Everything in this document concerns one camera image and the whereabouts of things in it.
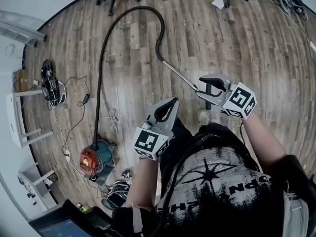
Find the power cord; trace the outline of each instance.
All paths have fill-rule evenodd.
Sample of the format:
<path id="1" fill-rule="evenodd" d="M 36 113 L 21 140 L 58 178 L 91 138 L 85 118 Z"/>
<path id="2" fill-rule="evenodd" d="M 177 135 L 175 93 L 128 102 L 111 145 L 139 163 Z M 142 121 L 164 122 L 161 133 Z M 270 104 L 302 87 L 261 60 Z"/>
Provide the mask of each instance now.
<path id="1" fill-rule="evenodd" d="M 243 122 L 241 122 L 241 124 L 240 124 L 239 133 L 240 133 L 240 135 L 241 135 L 243 144 L 246 146 L 245 139 L 243 138 L 242 129 L 241 129 L 242 125 L 243 125 Z"/>
<path id="2" fill-rule="evenodd" d="M 70 156 L 68 156 L 68 157 L 69 157 L 69 159 L 70 159 L 73 163 L 71 163 L 70 161 L 67 161 L 67 162 L 70 164 L 70 166 L 71 166 L 78 174 L 80 174 L 81 180 L 91 189 L 91 191 L 97 196 L 97 198 L 104 198 L 104 196 L 99 196 L 99 189 L 98 189 L 97 187 L 91 186 L 90 184 L 88 184 L 88 183 L 84 180 L 84 178 L 83 178 L 84 174 L 82 174 L 79 170 L 77 170 L 77 168 L 75 167 L 74 160 L 73 160 Z"/>
<path id="3" fill-rule="evenodd" d="M 118 126 L 116 124 L 117 120 L 117 116 L 119 115 L 119 112 L 113 108 L 112 110 L 109 111 L 109 117 L 103 117 L 103 118 L 99 118 L 100 119 L 110 119 L 111 121 L 111 131 L 113 134 L 117 134 L 118 133 Z"/>
<path id="4" fill-rule="evenodd" d="M 301 28 L 295 23 L 294 19 L 292 19 L 289 15 L 287 15 L 279 6 L 277 6 L 277 8 L 279 8 L 279 10 L 286 16 L 288 17 L 288 19 L 298 28 L 298 30 L 303 34 L 304 37 L 306 37 L 306 34 L 301 30 Z"/>
<path id="5" fill-rule="evenodd" d="M 69 132 L 67 133 L 66 139 L 65 139 L 65 137 L 63 136 L 64 139 L 65 139 L 65 143 L 64 143 L 64 145 L 63 145 L 63 147 L 62 147 L 62 152 L 63 152 L 64 156 L 69 156 L 69 154 L 66 154 L 66 153 L 64 152 L 64 148 L 65 148 L 65 146 L 67 145 L 67 149 L 69 149 L 69 148 L 68 148 L 68 143 L 67 143 L 68 138 L 69 138 L 69 134 L 70 134 L 70 132 L 71 132 L 73 129 L 75 129 L 75 127 L 78 126 L 78 125 L 80 124 L 80 122 L 83 120 L 83 118 L 84 118 L 84 113 L 85 113 L 85 104 L 87 103 L 87 101 L 88 101 L 88 99 L 89 99 L 89 97 L 90 97 L 90 89 L 89 89 L 88 84 L 87 84 L 87 76 L 84 76 L 84 77 L 81 77 L 81 78 L 70 77 L 70 78 L 68 78 L 68 80 L 64 83 L 64 85 L 66 85 L 66 83 L 68 83 L 70 79 L 76 79 L 76 80 L 84 79 L 85 86 L 87 87 L 87 90 L 88 90 L 88 95 L 86 95 L 82 101 L 79 101 L 79 102 L 77 103 L 77 105 L 78 105 L 79 107 L 83 107 L 82 118 L 78 121 L 78 123 L 76 123 L 76 124 L 69 130 Z"/>

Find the white stool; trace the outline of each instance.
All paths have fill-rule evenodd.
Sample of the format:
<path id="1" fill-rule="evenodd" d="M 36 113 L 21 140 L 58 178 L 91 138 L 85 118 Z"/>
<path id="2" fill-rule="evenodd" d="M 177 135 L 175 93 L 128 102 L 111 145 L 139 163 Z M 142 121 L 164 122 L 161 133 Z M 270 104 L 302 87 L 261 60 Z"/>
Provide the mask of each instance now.
<path id="1" fill-rule="evenodd" d="M 18 177 L 24 183 L 28 193 L 32 195 L 29 197 L 33 199 L 33 202 L 35 202 L 33 205 L 39 204 L 43 211 L 47 211 L 48 209 L 53 208 L 56 205 L 56 202 L 49 193 L 50 189 L 47 189 L 43 181 L 51 174 L 55 173 L 55 171 L 51 170 L 47 174 L 38 178 L 34 172 L 29 172 L 35 170 L 38 173 L 36 169 L 37 165 L 38 163 L 35 162 L 29 168 L 24 169 L 23 171 L 20 170 Z"/>
<path id="2" fill-rule="evenodd" d="M 13 142 L 20 148 L 53 134 L 53 131 L 50 131 L 48 133 L 41 134 L 32 140 L 27 140 L 28 136 L 40 133 L 41 128 L 25 133 L 21 109 L 21 97 L 27 97 L 37 94 L 42 94 L 42 91 L 32 90 L 19 93 L 11 93 L 6 96 L 6 111 L 10 125 L 11 137 Z"/>

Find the sneaker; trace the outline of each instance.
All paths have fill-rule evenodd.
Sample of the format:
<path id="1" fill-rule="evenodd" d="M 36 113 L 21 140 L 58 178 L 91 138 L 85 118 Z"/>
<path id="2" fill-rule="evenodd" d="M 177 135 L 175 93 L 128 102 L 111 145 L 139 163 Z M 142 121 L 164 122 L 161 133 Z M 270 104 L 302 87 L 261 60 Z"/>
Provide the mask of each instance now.
<path id="1" fill-rule="evenodd" d="M 198 112 L 198 125 L 201 127 L 203 125 L 209 124 L 209 113 L 207 110 L 199 110 Z"/>

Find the floor plank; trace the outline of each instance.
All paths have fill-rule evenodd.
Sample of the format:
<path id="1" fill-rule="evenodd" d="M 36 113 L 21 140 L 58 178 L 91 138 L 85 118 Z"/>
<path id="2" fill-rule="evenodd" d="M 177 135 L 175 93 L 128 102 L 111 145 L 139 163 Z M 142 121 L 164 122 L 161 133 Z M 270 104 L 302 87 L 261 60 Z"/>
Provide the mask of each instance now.
<path id="1" fill-rule="evenodd" d="M 289 154 L 297 155 L 302 165 L 306 164 L 307 173 L 315 173 L 316 71 L 304 35 L 269 0 L 232 0 L 232 6 L 223 10 L 214 7 L 212 1 L 117 0 L 114 16 L 108 17 L 108 1 L 95 6 L 95 0 L 82 0 L 43 28 L 42 32 L 48 34 L 47 42 L 26 50 L 29 81 L 40 80 L 43 61 L 51 59 L 59 80 L 86 76 L 91 93 L 83 122 L 68 139 L 77 167 L 82 148 L 92 141 L 98 62 L 105 34 L 125 10 L 147 5 L 154 6 L 165 19 L 162 53 L 166 60 L 201 89 L 205 85 L 198 78 L 208 73 L 227 74 L 252 88 L 266 126 Z M 309 13 L 305 22 L 293 16 L 303 32 L 306 24 L 309 38 L 316 43 L 316 17 Z M 137 164 L 131 141 L 148 105 L 178 97 L 179 117 L 192 133 L 198 130 L 198 111 L 205 108 L 205 103 L 157 59 L 155 44 L 159 31 L 154 14 L 135 11 L 118 23 L 109 39 L 103 64 L 100 117 L 107 117 L 112 108 L 118 110 L 119 116 L 117 135 L 111 133 L 109 119 L 99 123 L 100 135 L 118 146 L 117 167 L 108 183 L 119 178 L 125 168 L 133 170 Z M 77 103 L 88 90 L 84 80 L 71 79 L 67 92 L 67 102 L 52 111 L 47 109 L 43 96 L 26 101 L 28 130 L 42 127 L 54 131 L 53 136 L 32 145 L 34 153 L 42 171 L 54 169 L 59 176 L 52 187 L 58 201 L 69 198 L 74 203 L 104 209 L 93 193 L 96 189 L 92 191 L 83 183 L 81 175 L 62 154 L 64 140 L 54 113 L 66 135 L 82 117 L 83 107 Z M 240 138 L 240 120 L 228 118 L 216 108 L 211 113 L 213 121 L 228 125 Z"/>

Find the extension cord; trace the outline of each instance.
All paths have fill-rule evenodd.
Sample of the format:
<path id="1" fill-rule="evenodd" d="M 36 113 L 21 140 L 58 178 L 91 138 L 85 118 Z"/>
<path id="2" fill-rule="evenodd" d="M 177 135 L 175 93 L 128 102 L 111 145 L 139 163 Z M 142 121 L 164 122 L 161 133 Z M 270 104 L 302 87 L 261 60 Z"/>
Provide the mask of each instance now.
<path id="1" fill-rule="evenodd" d="M 310 42 L 310 46 L 311 46 L 311 48 L 314 50 L 314 52 L 316 53 L 316 46 L 314 45 L 313 42 Z"/>

